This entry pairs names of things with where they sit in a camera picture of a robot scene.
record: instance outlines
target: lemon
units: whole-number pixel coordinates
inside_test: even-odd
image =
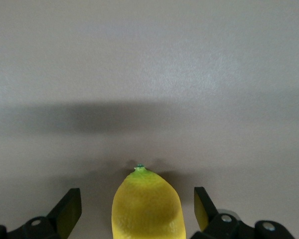
[[[113,239],[186,239],[177,192],[139,164],[114,196],[112,232]]]

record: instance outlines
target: gray surface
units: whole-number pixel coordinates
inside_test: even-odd
[[[299,239],[299,1],[0,1],[0,224],[71,187],[111,238],[137,163]]]

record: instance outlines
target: yellow lemon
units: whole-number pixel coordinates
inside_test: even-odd
[[[114,196],[112,232],[113,239],[186,239],[177,192],[139,164]]]

